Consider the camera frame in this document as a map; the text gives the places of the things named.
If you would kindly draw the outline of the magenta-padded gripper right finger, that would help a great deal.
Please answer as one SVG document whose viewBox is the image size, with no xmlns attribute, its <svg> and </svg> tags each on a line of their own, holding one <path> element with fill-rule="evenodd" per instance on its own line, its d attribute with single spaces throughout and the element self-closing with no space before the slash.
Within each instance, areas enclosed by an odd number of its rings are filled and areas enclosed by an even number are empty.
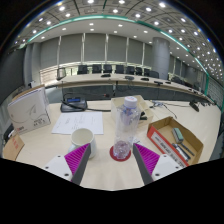
<svg viewBox="0 0 224 224">
<path fill-rule="evenodd" d="M 158 155 L 137 143 L 133 144 L 133 154 L 145 185 L 182 169 L 169 155 Z"/>
</svg>

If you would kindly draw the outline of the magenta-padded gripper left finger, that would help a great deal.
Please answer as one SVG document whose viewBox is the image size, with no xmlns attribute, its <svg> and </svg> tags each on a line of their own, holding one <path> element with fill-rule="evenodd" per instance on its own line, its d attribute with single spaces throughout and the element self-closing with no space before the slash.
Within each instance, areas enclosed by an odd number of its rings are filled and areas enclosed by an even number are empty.
<svg viewBox="0 0 224 224">
<path fill-rule="evenodd" d="M 66 155 L 57 155 L 43 169 L 79 185 L 91 154 L 91 145 L 85 144 Z"/>
</svg>

